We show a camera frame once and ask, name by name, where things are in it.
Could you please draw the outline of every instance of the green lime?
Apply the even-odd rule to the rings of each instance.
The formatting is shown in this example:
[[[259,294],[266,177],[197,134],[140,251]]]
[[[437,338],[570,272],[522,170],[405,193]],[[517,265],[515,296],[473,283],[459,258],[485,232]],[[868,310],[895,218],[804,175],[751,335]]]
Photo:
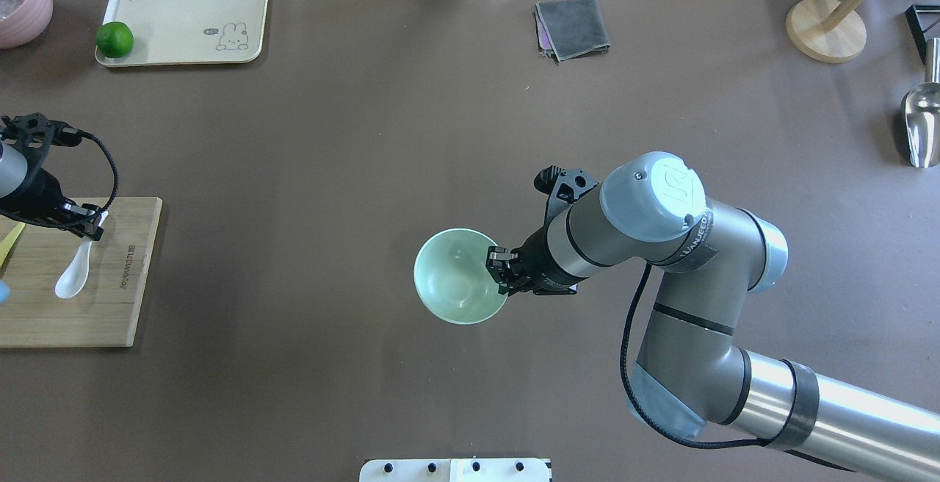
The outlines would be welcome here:
[[[124,57],[130,54],[134,47],[134,34],[127,24],[112,21],[98,28],[95,43],[105,57]]]

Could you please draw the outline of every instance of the cable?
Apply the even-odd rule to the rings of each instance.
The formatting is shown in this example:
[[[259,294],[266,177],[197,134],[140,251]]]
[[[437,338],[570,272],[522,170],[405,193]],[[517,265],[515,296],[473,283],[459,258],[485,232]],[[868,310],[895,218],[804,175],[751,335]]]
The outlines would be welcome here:
[[[107,203],[104,204],[104,206],[101,207],[101,210],[98,210],[94,214],[85,215],[85,217],[78,218],[78,220],[67,221],[65,223],[58,223],[58,224],[45,223],[43,221],[36,221],[36,220],[24,220],[24,218],[22,217],[16,217],[16,215],[10,214],[9,212],[3,211],[3,210],[0,210],[0,215],[3,215],[3,217],[9,217],[11,220],[14,220],[14,221],[21,221],[27,225],[43,227],[45,229],[65,230],[67,228],[80,225],[84,222],[94,221],[95,218],[97,218],[101,213],[107,210],[111,206],[111,204],[114,203],[115,197],[118,196],[118,183],[120,183],[120,175],[118,175],[118,165],[115,164],[115,158],[112,157],[111,151],[108,151],[108,148],[104,147],[104,143],[101,142],[100,138],[95,137],[94,134],[88,133],[87,131],[82,131],[81,129],[78,129],[77,131],[78,131],[78,136],[87,138],[88,140],[91,140],[92,143],[98,144],[98,147],[101,148],[101,153],[104,154],[104,158],[107,159],[108,161],[108,166],[111,167],[111,175],[114,177],[113,184],[111,185],[111,195],[108,196],[108,201]]]
[[[647,281],[649,280],[649,272],[652,271],[652,265],[649,263],[643,269],[643,276],[640,277],[639,284],[637,285],[637,291],[634,292],[634,297],[630,301],[630,310],[627,312],[627,320],[623,326],[623,340],[621,342],[621,381],[623,383],[623,388],[627,392],[627,397],[630,398],[630,403],[634,409],[637,409],[637,414],[639,414],[640,419],[646,422],[647,425],[651,426],[654,431],[662,434],[665,438],[671,439],[679,445],[685,445],[686,447],[691,447],[694,449],[729,449],[732,447],[748,447],[751,445],[755,446],[765,446],[768,445],[771,441],[769,439],[731,439],[731,441],[725,442],[696,442],[692,439],[685,439],[679,436],[676,436],[667,429],[662,428],[658,425],[657,422],[652,421],[652,418],[649,417],[649,414],[644,411],[643,407],[637,401],[637,396],[634,394],[634,389],[630,385],[630,378],[627,375],[627,345],[630,342],[630,329],[632,324],[634,324],[634,314],[637,312],[637,305],[640,303],[640,299],[643,297],[643,291],[646,288]],[[839,471],[852,471],[851,469],[846,469],[842,466],[836,465],[832,462],[823,461],[821,458],[816,458],[816,456],[806,455],[799,451],[790,449],[789,451],[784,451],[790,455],[797,456],[797,458],[805,459],[805,461],[811,461],[813,463],[823,465],[832,469],[837,469]]]

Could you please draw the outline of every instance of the gray cloth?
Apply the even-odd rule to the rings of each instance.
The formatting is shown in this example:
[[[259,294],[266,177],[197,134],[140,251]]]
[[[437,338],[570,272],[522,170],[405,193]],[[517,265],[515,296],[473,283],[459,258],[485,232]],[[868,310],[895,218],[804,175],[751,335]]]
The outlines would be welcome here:
[[[536,3],[536,23],[545,28],[551,51],[558,61],[599,51],[607,52],[610,40],[597,0]]]

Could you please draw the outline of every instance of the tray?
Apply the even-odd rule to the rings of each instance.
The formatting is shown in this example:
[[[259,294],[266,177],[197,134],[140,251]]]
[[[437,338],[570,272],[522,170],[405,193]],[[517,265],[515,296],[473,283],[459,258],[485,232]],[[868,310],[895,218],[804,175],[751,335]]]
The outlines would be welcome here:
[[[134,33],[124,57],[106,67],[246,63],[261,53],[268,0],[108,0],[102,24],[120,21]]]

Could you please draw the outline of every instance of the wooden base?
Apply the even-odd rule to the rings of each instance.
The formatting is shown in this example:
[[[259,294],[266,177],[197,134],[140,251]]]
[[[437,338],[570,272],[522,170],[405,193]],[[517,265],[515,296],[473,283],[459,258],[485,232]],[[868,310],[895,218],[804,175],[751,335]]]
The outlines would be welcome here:
[[[846,63],[865,48],[865,23],[855,11],[832,30],[823,29],[823,21],[837,6],[837,0],[802,0],[787,14],[789,40],[813,60]]]
[[[104,198],[76,201],[105,203]],[[91,247],[88,281],[67,299],[57,298],[54,288],[79,238],[27,225],[3,272],[10,299],[0,304],[0,347],[133,345],[161,208],[158,198],[116,198],[104,236]],[[15,224],[0,217],[0,237]]]

